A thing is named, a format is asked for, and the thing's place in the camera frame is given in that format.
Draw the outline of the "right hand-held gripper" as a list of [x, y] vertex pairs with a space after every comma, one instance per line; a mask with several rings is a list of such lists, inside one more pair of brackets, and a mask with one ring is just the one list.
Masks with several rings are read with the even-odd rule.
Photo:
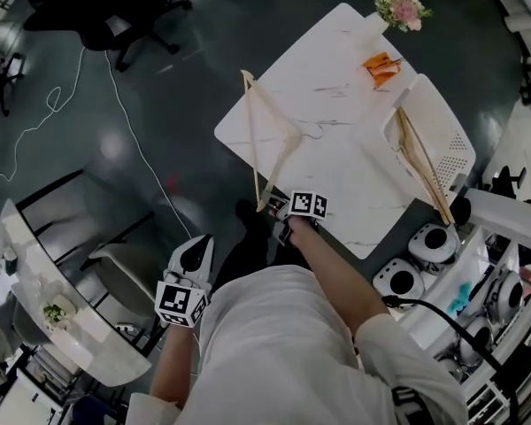
[[292, 229], [289, 218], [297, 216], [308, 220], [315, 228], [327, 217], [327, 199], [316, 192], [294, 190], [290, 198], [270, 197], [269, 214], [275, 218], [273, 236], [283, 246], [290, 245]]

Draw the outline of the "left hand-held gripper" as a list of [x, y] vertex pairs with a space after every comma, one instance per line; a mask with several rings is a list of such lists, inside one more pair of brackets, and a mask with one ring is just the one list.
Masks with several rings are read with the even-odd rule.
[[167, 324], [193, 328], [209, 305], [214, 238], [197, 236], [173, 251], [158, 282], [154, 310]]

